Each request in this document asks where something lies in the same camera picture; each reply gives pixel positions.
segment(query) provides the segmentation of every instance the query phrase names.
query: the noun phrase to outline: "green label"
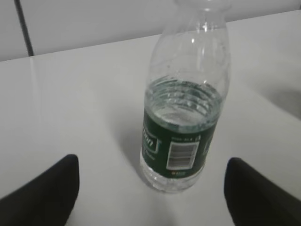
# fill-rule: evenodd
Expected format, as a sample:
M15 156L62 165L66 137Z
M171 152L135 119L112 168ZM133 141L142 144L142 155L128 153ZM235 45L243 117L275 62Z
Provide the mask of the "green label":
M189 177L204 166L215 126L181 134L160 126L144 111L143 158L166 178Z

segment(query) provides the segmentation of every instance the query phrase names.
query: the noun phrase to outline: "barcode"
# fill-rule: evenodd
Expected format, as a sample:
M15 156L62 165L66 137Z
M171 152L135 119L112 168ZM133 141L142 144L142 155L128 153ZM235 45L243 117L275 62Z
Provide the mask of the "barcode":
M198 150L199 142L176 143L171 142L169 147L168 170L189 170L192 168Z

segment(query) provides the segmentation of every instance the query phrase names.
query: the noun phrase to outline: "plastic water bottle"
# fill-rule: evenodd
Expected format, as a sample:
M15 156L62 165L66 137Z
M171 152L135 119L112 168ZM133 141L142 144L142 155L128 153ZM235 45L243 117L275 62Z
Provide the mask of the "plastic water bottle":
M223 0L178 0L152 54L144 99L141 166L176 193L202 171L230 81Z

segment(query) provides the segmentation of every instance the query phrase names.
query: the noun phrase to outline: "white wall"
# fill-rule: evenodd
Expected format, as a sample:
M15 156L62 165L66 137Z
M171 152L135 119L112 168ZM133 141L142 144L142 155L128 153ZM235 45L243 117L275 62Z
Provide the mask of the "white wall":
M234 0L227 20L299 9L301 0ZM161 33L172 0L22 0L36 54Z
M26 56L14 1L0 0L0 61Z

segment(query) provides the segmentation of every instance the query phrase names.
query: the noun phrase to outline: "white table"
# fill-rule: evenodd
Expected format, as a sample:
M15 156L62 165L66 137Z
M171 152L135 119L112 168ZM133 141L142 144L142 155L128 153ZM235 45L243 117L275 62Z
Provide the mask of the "white table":
M200 180L161 194L138 176L144 81L158 36L0 63L0 197L77 154L69 226L232 226L237 156L301 199L301 11L228 23L232 83Z

